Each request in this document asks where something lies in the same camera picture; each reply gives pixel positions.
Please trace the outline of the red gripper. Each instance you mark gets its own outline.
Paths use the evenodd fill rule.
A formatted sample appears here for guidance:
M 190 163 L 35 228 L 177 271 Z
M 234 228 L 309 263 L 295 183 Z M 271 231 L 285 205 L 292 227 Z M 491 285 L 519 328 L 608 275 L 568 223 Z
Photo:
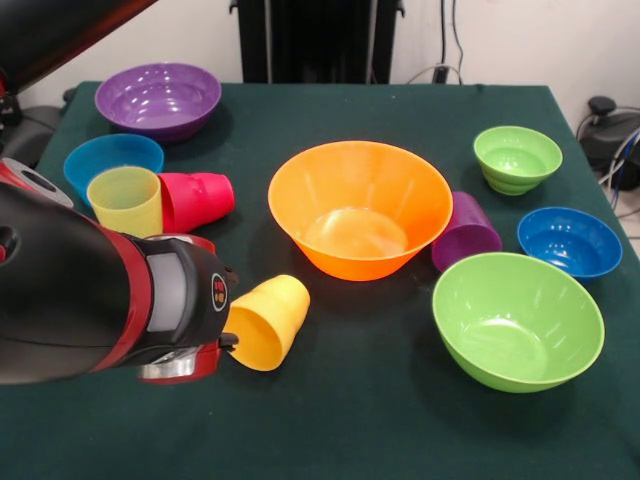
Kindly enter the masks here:
M 175 385 L 201 380 L 213 375 L 222 350 L 233 352 L 239 338 L 223 332 L 217 343 L 169 352 L 138 369 L 138 379 L 154 385 Z

